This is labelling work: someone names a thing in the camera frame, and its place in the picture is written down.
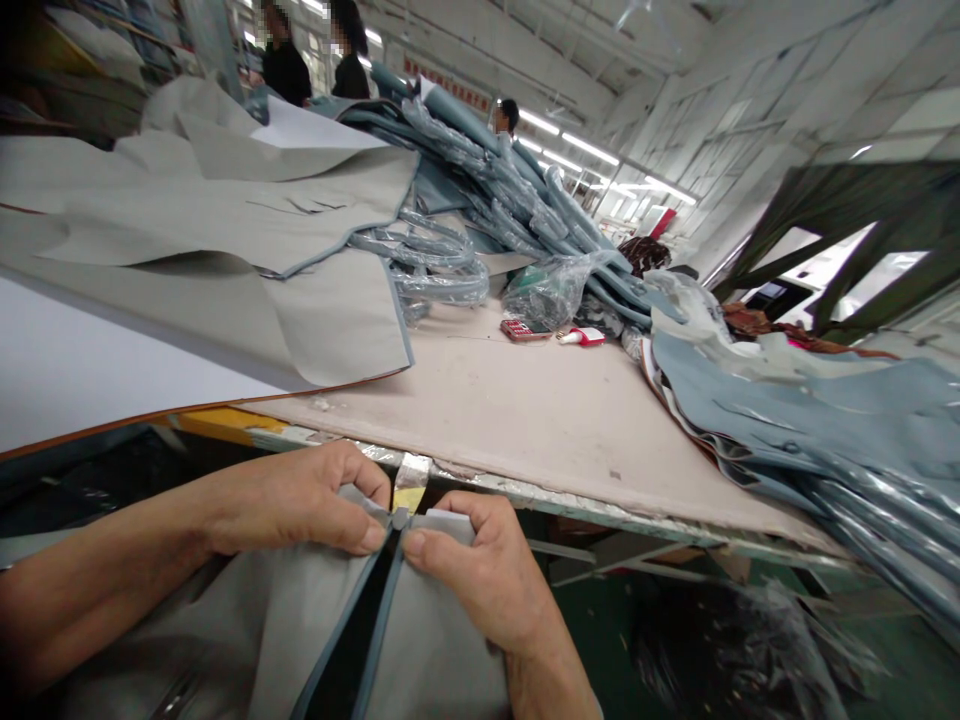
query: green floor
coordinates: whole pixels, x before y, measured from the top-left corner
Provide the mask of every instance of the green floor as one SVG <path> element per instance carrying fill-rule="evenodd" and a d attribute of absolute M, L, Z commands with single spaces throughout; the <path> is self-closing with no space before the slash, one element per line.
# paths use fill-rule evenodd
<path fill-rule="evenodd" d="M 755 563 L 751 581 L 776 577 L 793 584 L 789 571 Z M 630 660 L 637 600 L 656 580 L 637 573 L 558 588 L 557 602 L 580 651 L 606 720 L 674 717 L 642 685 Z M 960 658 L 919 617 L 847 621 L 844 629 L 864 641 L 890 676 L 877 685 L 878 700 L 848 707 L 851 720 L 939 720 L 960 717 Z"/>

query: table surface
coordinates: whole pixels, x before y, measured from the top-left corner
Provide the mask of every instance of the table surface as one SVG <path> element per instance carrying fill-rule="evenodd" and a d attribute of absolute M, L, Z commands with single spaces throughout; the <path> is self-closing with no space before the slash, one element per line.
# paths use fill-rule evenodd
<path fill-rule="evenodd" d="M 848 555 L 804 513 L 727 480 L 670 418 L 619 344 L 510 342 L 500 308 L 435 306 L 399 375 L 245 410 L 426 455 L 476 475 L 688 527 Z"/>

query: forearm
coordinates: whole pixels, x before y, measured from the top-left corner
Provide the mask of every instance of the forearm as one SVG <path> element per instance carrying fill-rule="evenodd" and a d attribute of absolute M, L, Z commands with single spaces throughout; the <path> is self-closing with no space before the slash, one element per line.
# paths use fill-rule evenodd
<path fill-rule="evenodd" d="M 587 673 L 559 610 L 530 652 L 507 655 L 507 682 L 517 720 L 599 720 L 601 717 Z"/>
<path fill-rule="evenodd" d="M 27 691 L 133 627 L 213 553 L 184 486 L 109 515 L 0 575 L 0 639 Z"/>

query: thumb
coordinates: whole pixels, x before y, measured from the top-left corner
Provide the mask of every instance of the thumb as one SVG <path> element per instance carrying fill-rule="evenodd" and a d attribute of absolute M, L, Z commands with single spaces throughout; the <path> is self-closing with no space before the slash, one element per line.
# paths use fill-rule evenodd
<path fill-rule="evenodd" d="M 311 528 L 310 539 L 354 555 L 369 555 L 383 545 L 387 531 L 359 505 L 331 495 Z"/>
<path fill-rule="evenodd" d="M 411 530 L 403 553 L 417 570 L 433 575 L 457 595 L 469 591 L 476 551 L 436 530 Z"/>

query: worker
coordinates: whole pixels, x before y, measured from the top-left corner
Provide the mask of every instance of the worker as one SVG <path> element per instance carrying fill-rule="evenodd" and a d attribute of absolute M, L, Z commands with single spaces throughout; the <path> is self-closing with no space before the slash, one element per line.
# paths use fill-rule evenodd
<path fill-rule="evenodd" d="M 370 98 L 367 74 L 360 58 L 369 54 L 367 31 L 360 19 L 360 10 L 353 0 L 331 0 L 330 21 L 333 39 L 340 46 L 343 59 L 334 73 L 332 95 L 352 100 Z"/>
<path fill-rule="evenodd" d="M 496 133 L 509 133 L 513 137 L 517 123 L 520 122 L 520 108 L 516 100 L 501 100 L 493 113 L 493 130 Z"/>
<path fill-rule="evenodd" d="M 0 641 L 21 688 L 37 693 L 133 628 L 217 555 L 301 542 L 369 555 L 385 531 L 337 496 L 353 484 L 386 507 L 390 480 L 339 441 L 235 465 L 131 505 L 0 575 Z M 477 629 L 503 649 L 514 717 L 600 718 L 553 594 L 502 497 L 448 493 L 468 515 L 472 547 L 414 530 L 403 551 L 449 587 Z"/>
<path fill-rule="evenodd" d="M 293 44 L 290 18 L 277 0 L 261 0 L 261 7 L 270 36 L 263 54 L 263 82 L 291 105 L 303 107 L 313 90 L 307 64 Z"/>

